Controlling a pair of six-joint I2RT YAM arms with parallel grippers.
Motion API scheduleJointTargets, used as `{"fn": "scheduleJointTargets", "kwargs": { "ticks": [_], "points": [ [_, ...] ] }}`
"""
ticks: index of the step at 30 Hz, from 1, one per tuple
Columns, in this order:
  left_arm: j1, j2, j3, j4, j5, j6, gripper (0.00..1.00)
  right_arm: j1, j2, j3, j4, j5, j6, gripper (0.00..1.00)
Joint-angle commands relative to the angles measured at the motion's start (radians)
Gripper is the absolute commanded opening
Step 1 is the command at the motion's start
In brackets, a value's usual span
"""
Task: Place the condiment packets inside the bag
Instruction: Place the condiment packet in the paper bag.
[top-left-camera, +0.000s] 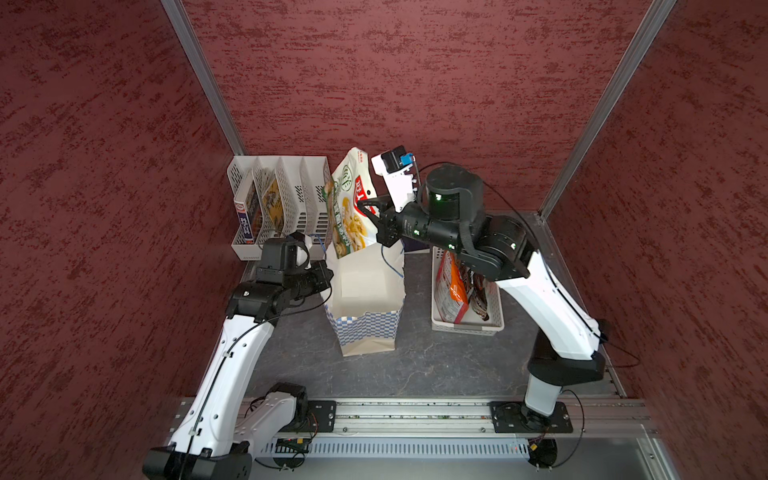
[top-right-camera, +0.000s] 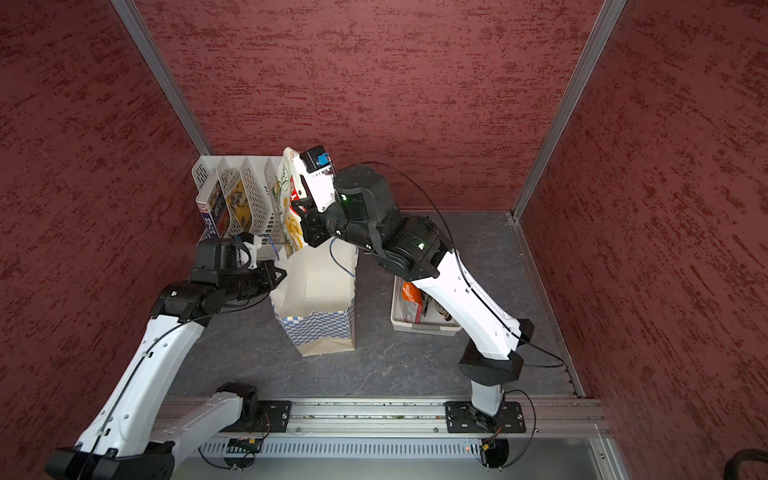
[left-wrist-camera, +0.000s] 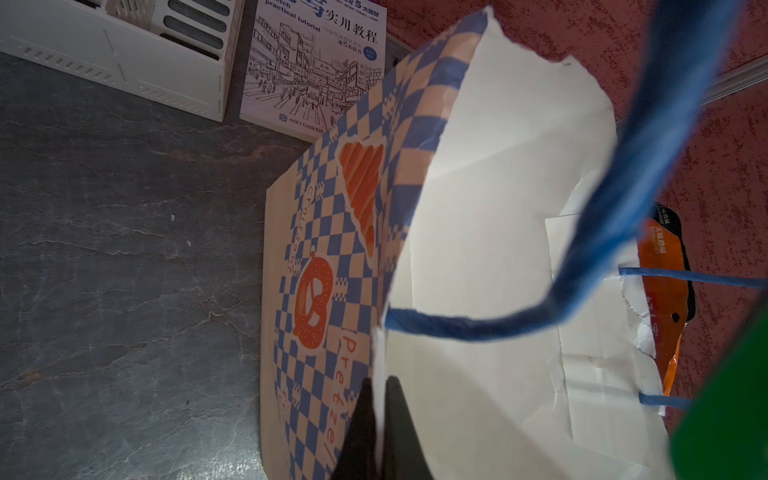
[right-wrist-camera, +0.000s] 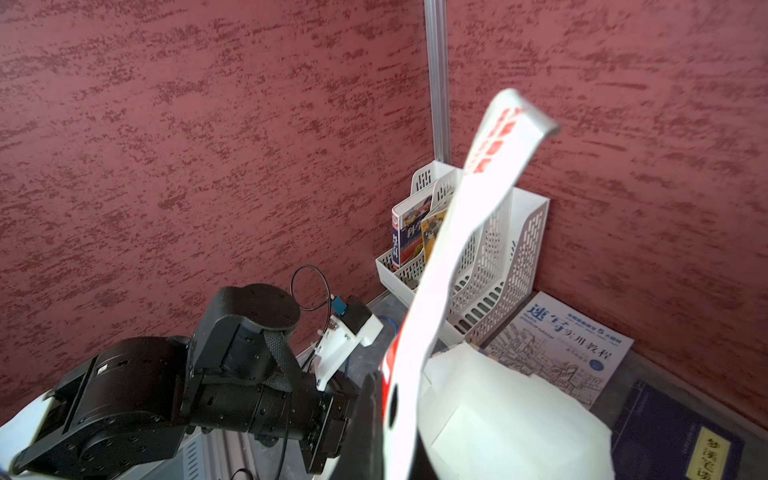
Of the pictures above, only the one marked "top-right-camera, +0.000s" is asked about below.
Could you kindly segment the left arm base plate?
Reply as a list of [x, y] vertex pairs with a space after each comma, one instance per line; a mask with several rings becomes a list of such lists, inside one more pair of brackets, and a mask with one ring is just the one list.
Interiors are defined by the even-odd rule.
[[259, 401], [249, 406], [240, 421], [239, 429], [267, 434], [284, 433], [290, 420], [293, 403], [287, 400]]

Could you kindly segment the white blue checkered paper bag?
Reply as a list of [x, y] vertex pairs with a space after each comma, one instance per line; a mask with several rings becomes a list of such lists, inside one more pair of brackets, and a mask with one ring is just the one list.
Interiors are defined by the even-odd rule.
[[353, 351], [358, 249], [338, 239], [288, 255], [276, 266], [286, 278], [271, 292], [274, 315], [304, 357]]

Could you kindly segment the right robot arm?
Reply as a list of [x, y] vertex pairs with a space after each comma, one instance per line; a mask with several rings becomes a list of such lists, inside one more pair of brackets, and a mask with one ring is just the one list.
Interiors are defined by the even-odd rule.
[[336, 172], [297, 158], [293, 172], [298, 197], [292, 206], [305, 242], [343, 240], [436, 300], [470, 338], [459, 366], [471, 381], [473, 412], [498, 416], [504, 385], [517, 380], [524, 365], [517, 350], [531, 340], [532, 322], [509, 315], [475, 281], [446, 230], [402, 213], [389, 182], [373, 168]]

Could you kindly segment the orange condiment packet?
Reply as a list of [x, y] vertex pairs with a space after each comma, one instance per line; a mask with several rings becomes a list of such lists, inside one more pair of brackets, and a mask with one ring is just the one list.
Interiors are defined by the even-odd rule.
[[419, 324], [423, 316], [422, 292], [412, 282], [404, 282], [400, 289], [401, 312], [405, 322]]

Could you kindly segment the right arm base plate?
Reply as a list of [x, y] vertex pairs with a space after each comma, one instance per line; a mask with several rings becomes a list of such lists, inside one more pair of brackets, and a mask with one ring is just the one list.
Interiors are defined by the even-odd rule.
[[518, 402], [502, 402], [495, 415], [483, 413], [469, 401], [444, 403], [445, 419], [449, 433], [496, 434], [525, 433], [527, 431], [521, 405]]

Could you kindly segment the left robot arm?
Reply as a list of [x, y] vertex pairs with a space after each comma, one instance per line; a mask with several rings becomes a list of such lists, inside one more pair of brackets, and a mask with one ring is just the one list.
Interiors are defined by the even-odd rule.
[[197, 246], [187, 279], [165, 287], [144, 336], [109, 399], [74, 446], [54, 450], [52, 479], [169, 479], [191, 453], [237, 423], [266, 420], [254, 387], [229, 382], [168, 427], [154, 424], [184, 359], [210, 321], [265, 300], [286, 278], [261, 259], [253, 235], [210, 238]]

